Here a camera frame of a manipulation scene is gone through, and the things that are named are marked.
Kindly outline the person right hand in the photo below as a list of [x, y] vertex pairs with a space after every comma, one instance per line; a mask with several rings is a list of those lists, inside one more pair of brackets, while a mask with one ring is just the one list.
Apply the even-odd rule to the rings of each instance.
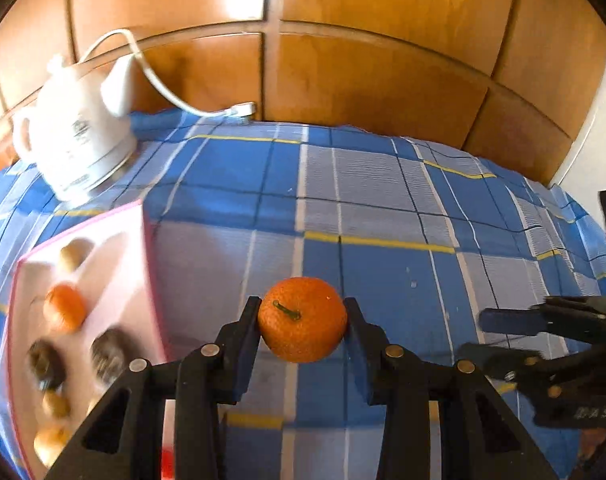
[[597, 448], [606, 440], [606, 428], [586, 428], [580, 430], [578, 460], [586, 462], [595, 454]]

